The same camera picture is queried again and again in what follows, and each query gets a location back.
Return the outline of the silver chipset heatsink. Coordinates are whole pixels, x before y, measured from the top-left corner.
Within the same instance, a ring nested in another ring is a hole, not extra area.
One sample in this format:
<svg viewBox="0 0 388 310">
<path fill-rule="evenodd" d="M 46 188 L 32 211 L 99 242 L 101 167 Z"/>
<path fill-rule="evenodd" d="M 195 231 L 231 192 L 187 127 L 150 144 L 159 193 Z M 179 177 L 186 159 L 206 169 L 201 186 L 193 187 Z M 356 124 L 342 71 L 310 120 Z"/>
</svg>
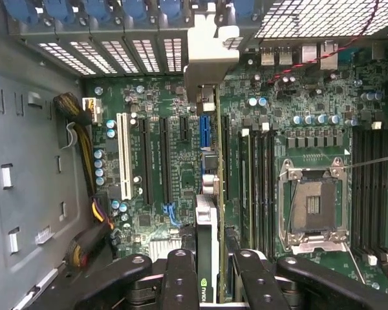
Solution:
<svg viewBox="0 0 388 310">
<path fill-rule="evenodd" d="M 149 257 L 153 262 L 157 261 L 158 259 L 166 259 L 168 253 L 175 249 L 181 248 L 181 244 L 182 241 L 180 238 L 151 240 L 148 247 Z"/>
</svg>

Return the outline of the green motherboard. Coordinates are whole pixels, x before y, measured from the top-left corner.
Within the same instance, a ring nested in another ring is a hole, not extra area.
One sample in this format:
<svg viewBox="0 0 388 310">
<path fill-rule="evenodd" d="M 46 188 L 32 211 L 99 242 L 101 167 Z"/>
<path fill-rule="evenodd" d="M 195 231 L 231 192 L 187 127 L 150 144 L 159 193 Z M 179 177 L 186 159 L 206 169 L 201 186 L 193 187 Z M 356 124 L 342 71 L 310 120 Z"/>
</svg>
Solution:
<svg viewBox="0 0 388 310">
<path fill-rule="evenodd" d="M 352 128 L 368 130 L 373 160 L 373 130 L 388 130 L 388 48 L 350 48 L 338 54 L 337 70 L 307 65 L 279 79 L 279 48 L 275 65 L 261 65 L 261 49 L 241 56 L 219 86 L 222 116 L 229 117 L 230 200 L 225 199 L 225 239 L 231 245 L 251 247 L 269 260 L 287 253 L 278 236 L 277 184 L 283 161 L 315 167 L 341 157 L 352 164 Z M 195 224 L 195 198 L 200 192 L 199 117 L 187 99 L 180 76 L 97 77 L 84 82 L 84 98 L 100 98 L 103 123 L 92 126 L 96 190 L 94 210 L 113 226 L 113 256 L 149 255 L 151 240 L 184 241 Z M 133 198 L 121 200 L 117 113 L 130 115 Z M 189 142 L 180 140 L 180 117 L 189 118 Z M 153 204 L 146 205 L 142 183 L 139 119 L 150 126 Z M 173 202 L 164 204 L 160 118 L 169 119 Z M 369 166 L 369 263 L 362 248 L 363 173 L 360 168 L 359 259 L 351 247 L 352 169 L 346 169 L 349 196 L 349 238 L 346 252 L 300 254 L 316 263 L 388 292 L 388 263 L 382 248 L 383 172 L 379 165 L 380 261 L 371 247 L 372 165 Z"/>
</svg>

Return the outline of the short black expansion slot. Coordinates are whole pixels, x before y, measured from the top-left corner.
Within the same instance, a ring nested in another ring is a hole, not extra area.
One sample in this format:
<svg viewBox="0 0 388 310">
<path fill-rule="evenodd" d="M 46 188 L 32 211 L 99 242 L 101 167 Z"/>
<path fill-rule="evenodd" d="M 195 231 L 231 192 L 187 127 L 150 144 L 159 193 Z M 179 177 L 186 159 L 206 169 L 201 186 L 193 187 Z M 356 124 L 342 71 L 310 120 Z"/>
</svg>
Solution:
<svg viewBox="0 0 388 310">
<path fill-rule="evenodd" d="M 189 118 L 181 116 L 180 119 L 180 140 L 181 142 L 189 142 Z"/>
</svg>

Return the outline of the open dark PC case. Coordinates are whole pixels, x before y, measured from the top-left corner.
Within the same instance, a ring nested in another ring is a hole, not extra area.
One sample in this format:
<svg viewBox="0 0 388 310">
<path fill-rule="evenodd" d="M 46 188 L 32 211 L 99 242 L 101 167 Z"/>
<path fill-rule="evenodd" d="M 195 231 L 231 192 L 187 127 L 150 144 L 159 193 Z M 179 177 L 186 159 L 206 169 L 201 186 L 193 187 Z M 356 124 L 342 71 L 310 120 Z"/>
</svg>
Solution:
<svg viewBox="0 0 388 310">
<path fill-rule="evenodd" d="M 298 55 L 293 59 L 293 65 L 276 71 L 274 79 L 279 79 L 293 70 L 303 69 L 307 65 L 320 66 L 320 61 L 328 57 L 320 56 L 320 46 L 328 40 L 338 44 L 338 54 L 350 48 L 388 48 L 388 0 L 255 0 L 257 18 L 255 21 L 248 18 L 236 21 L 232 0 L 190 0 L 190 22 L 174 25 L 161 23 L 158 0 L 145 0 L 147 4 L 145 23 L 130 22 L 124 14 L 121 0 L 109 0 L 112 16 L 111 20 L 106 23 L 98 23 L 95 18 L 89 16 L 82 0 L 71 0 L 75 22 L 69 25 L 64 25 L 49 16 L 43 0 L 31 1 L 39 17 L 36 25 L 26 25 L 11 17 L 6 11 L 3 0 L 0 0 L 0 75 L 33 87 L 54 91 L 56 95 L 52 98 L 52 105 L 57 115 L 62 117 L 65 126 L 72 121 L 76 123 L 74 129 L 78 134 L 78 142 L 74 148 L 80 155 L 87 191 L 85 209 L 89 213 L 89 220 L 87 226 L 69 242 L 56 270 L 31 288 L 26 297 L 11 310 L 73 310 L 73 285 L 79 279 L 132 254 L 149 257 L 144 253 L 132 253 L 115 258 L 111 246 L 113 226 L 106 216 L 101 216 L 98 211 L 94 210 L 96 182 L 93 167 L 94 147 L 91 140 L 93 124 L 91 115 L 83 110 L 81 104 L 85 81 L 98 77 L 146 76 L 180 76 L 184 80 L 184 67 L 188 64 L 187 33 L 188 29 L 194 25 L 195 13 L 200 11 L 213 12 L 216 15 L 217 26 L 238 27 L 239 36 L 227 41 L 225 45 L 232 50 L 239 51 L 239 60 L 245 53 L 264 47 L 273 49 L 290 47 L 297 51 Z M 164 50 L 164 39 L 173 38 L 182 40 L 182 71 L 177 73 L 168 71 Z M 159 73 L 152 74 L 146 71 L 134 48 L 134 39 L 149 39 L 152 42 L 160 67 Z M 73 48 L 70 45 L 71 41 L 88 42 L 118 73 L 104 74 Z M 102 41 L 121 42 L 140 72 L 138 74 L 125 73 L 104 49 Z M 38 43 L 57 43 L 93 69 L 96 75 L 80 74 L 38 47 Z M 302 63 L 301 47 L 305 44 L 317 44 L 317 63 Z M 286 256 L 305 258 L 304 256 L 286 254 L 272 261 L 257 249 L 231 245 L 226 239 L 225 246 L 227 257 L 224 302 L 212 305 L 200 303 L 200 310 L 249 310 L 248 303 L 243 296 L 242 284 L 239 283 L 235 270 L 234 254 L 238 250 L 244 250 L 245 256 L 249 255 L 247 251 L 257 253 L 265 268 L 274 273 L 292 310 L 299 310 L 301 304 L 310 299 L 309 296 L 300 295 L 297 285 L 280 277 L 279 272 L 276 271 L 278 259 Z M 197 273 L 196 248 L 194 225 L 189 228 L 188 236 L 182 241 L 179 249 L 192 252 Z M 364 282 L 355 281 L 374 289 Z"/>
</svg>

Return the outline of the perforated metal slot cover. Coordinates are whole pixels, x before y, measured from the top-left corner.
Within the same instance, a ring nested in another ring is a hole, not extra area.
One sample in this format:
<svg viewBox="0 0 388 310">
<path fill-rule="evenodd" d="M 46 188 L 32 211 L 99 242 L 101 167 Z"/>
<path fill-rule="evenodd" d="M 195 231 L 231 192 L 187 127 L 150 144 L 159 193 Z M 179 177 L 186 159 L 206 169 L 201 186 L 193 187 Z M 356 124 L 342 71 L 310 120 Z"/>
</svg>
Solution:
<svg viewBox="0 0 388 310">
<path fill-rule="evenodd" d="M 68 65 L 75 71 L 79 72 L 84 76 L 95 76 L 96 72 L 89 68 L 87 65 L 82 63 L 79 59 L 73 56 L 70 52 L 67 52 L 64 48 L 59 46 L 57 43 L 38 43 L 38 47 L 48 52 L 60 60 L 65 65 Z"/>
<path fill-rule="evenodd" d="M 134 48 L 148 73 L 159 73 L 160 67 L 156 59 L 152 42 L 149 39 L 134 39 Z"/>
<path fill-rule="evenodd" d="M 102 41 L 102 46 L 127 74 L 138 74 L 140 71 L 119 41 Z"/>
<path fill-rule="evenodd" d="M 117 74 L 115 68 L 88 42 L 71 41 L 70 45 L 104 74 Z"/>
<path fill-rule="evenodd" d="M 182 71 L 182 40 L 181 38 L 164 39 L 167 69 L 171 73 Z"/>
</svg>

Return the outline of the long black expansion slot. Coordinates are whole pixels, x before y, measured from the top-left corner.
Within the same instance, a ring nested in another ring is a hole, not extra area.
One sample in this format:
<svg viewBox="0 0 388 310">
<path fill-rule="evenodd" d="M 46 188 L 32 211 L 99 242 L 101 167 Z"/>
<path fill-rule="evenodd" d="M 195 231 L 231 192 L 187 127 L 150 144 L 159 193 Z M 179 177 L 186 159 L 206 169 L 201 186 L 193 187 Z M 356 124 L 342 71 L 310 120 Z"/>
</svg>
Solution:
<svg viewBox="0 0 388 310">
<path fill-rule="evenodd" d="M 140 118 L 140 148 L 142 153 L 142 183 L 143 195 L 146 205 L 153 204 L 153 182 L 152 182 L 152 158 L 151 158 L 151 139 L 150 126 L 147 118 Z"/>
<path fill-rule="evenodd" d="M 224 164 L 224 195 L 226 201 L 230 200 L 230 128 L 229 117 L 221 117 L 222 125 L 222 155 Z"/>
<path fill-rule="evenodd" d="M 164 204 L 173 202 L 173 189 L 171 180 L 171 147 L 169 140 L 169 119 L 160 118 L 160 155 Z"/>
</svg>

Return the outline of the white power connector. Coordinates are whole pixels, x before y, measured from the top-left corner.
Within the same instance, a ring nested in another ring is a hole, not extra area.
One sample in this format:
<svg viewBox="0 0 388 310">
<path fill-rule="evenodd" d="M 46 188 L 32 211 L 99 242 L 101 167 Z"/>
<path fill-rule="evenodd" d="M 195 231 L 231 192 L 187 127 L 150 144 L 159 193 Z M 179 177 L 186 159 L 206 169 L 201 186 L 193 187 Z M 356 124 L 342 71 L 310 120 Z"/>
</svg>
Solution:
<svg viewBox="0 0 388 310">
<path fill-rule="evenodd" d="M 100 98 L 82 98 L 82 108 L 91 115 L 92 124 L 101 126 L 103 123 L 103 107 Z"/>
</svg>

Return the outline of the white expansion slot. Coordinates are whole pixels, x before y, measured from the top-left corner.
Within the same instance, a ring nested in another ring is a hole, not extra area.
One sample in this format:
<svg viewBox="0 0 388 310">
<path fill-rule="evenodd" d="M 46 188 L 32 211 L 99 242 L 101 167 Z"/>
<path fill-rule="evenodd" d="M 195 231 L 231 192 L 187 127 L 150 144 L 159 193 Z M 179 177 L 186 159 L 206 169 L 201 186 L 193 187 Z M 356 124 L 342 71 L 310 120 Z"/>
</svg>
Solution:
<svg viewBox="0 0 388 310">
<path fill-rule="evenodd" d="M 121 200 L 131 200 L 133 198 L 133 168 L 129 117 L 130 115 L 127 113 L 116 114 Z"/>
</svg>

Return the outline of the silver socket cover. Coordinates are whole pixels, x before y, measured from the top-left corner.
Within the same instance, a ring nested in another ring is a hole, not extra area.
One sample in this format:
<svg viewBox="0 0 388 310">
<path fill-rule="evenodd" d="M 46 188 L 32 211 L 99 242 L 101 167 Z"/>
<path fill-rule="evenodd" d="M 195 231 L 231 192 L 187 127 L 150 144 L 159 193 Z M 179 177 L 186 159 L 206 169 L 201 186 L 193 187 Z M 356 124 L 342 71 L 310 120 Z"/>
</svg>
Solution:
<svg viewBox="0 0 388 310">
<path fill-rule="evenodd" d="M 327 240 L 323 235 L 304 236 L 296 244 L 290 246 L 294 255 L 314 253 L 316 250 L 323 252 L 346 252 L 345 242 Z"/>
</svg>

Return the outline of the silver metal port housing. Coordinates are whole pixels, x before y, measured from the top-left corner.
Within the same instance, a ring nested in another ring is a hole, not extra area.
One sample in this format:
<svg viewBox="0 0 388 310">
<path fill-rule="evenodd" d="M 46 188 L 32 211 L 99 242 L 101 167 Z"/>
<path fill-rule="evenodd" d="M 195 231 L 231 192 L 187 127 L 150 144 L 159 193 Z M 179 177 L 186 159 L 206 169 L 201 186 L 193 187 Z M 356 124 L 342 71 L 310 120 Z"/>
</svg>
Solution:
<svg viewBox="0 0 388 310">
<path fill-rule="evenodd" d="M 293 65 L 292 49 L 289 46 L 282 46 L 278 51 L 279 66 L 291 66 Z"/>
<path fill-rule="evenodd" d="M 317 44 L 305 44 L 301 47 L 301 61 L 304 64 L 312 64 L 318 62 L 318 46 Z"/>
<path fill-rule="evenodd" d="M 275 50 L 272 47 L 264 47 L 261 49 L 261 65 L 264 67 L 272 67 L 275 65 Z"/>
<path fill-rule="evenodd" d="M 321 70 L 338 69 L 338 44 L 328 40 L 320 46 L 320 56 L 328 56 L 320 61 Z"/>
</svg>

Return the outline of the blue expansion slot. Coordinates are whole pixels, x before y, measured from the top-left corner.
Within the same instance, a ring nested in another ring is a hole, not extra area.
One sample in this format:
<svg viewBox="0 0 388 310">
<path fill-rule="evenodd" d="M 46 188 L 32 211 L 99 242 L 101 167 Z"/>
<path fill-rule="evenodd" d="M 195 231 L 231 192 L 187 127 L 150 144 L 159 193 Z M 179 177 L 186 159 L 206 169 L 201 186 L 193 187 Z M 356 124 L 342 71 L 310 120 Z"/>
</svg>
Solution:
<svg viewBox="0 0 388 310">
<path fill-rule="evenodd" d="M 199 121 L 200 129 L 200 148 L 210 147 L 211 146 L 211 126 L 210 126 L 210 117 L 207 114 L 200 116 Z"/>
</svg>

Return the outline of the blue card retainer clip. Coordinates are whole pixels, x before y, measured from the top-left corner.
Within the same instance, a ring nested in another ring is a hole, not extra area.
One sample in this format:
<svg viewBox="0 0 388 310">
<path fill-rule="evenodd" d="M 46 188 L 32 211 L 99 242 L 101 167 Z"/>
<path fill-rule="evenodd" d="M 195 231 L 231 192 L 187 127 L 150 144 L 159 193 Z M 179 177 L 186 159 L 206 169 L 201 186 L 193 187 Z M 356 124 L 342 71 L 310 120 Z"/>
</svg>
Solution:
<svg viewBox="0 0 388 310">
<path fill-rule="evenodd" d="M 95 18 L 98 23 L 106 23 L 111 20 L 109 0 L 82 0 L 86 13 Z"/>
<path fill-rule="evenodd" d="M 255 21 L 255 0 L 232 0 L 232 4 L 235 10 L 235 19 L 240 21 L 241 19 L 250 19 Z"/>
<path fill-rule="evenodd" d="M 43 0 L 49 16 L 57 19 L 64 25 L 75 22 L 75 13 L 71 0 Z"/>
<path fill-rule="evenodd" d="M 191 20 L 190 0 L 158 0 L 158 8 L 163 25 L 189 23 Z"/>
<path fill-rule="evenodd" d="M 147 20 L 146 0 L 121 0 L 125 16 L 132 23 L 145 23 Z"/>
<path fill-rule="evenodd" d="M 14 19 L 26 25 L 36 25 L 38 23 L 38 13 L 31 0 L 3 0 L 3 2 L 6 11 Z"/>
</svg>

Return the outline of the CPU socket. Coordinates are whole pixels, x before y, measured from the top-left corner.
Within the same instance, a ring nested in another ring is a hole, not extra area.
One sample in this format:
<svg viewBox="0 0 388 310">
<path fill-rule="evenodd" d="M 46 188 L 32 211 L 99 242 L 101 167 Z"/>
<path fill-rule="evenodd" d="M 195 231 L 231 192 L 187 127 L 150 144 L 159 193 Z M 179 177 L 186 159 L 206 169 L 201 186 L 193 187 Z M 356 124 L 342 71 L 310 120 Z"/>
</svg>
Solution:
<svg viewBox="0 0 388 310">
<path fill-rule="evenodd" d="M 283 161 L 277 184 L 278 236 L 282 248 L 304 236 L 323 235 L 327 240 L 349 238 L 348 176 L 344 161 L 335 157 L 315 167 Z"/>
</svg>

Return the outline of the silver power supply unit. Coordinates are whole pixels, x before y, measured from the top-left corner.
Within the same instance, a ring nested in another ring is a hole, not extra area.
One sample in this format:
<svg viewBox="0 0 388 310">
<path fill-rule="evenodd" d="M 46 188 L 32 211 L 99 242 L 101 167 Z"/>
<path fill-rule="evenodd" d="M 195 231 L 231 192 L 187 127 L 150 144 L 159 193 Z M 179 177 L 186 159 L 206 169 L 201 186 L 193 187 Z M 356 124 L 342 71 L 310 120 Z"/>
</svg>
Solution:
<svg viewBox="0 0 388 310">
<path fill-rule="evenodd" d="M 55 271 L 88 224 L 80 155 L 55 95 L 0 75 L 0 310 Z"/>
</svg>

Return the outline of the thin metal locking lever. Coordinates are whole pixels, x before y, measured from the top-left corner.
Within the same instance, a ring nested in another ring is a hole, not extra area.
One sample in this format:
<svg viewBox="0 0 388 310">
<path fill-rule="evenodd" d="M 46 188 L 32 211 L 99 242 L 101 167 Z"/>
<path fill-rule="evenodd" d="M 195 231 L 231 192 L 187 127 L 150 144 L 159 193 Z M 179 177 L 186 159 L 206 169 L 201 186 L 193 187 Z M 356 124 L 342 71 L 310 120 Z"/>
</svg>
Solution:
<svg viewBox="0 0 388 310">
<path fill-rule="evenodd" d="M 382 163 L 382 162 L 386 162 L 386 161 L 388 161 L 388 157 L 378 158 L 378 159 L 375 159 L 375 160 L 364 161 L 364 162 L 361 162 L 361 163 L 353 163 L 351 165 L 343 166 L 343 168 L 344 169 L 353 169 L 353 168 L 358 168 L 358 167 L 372 165 L 372 164 L 375 164 L 375 163 Z"/>
</svg>

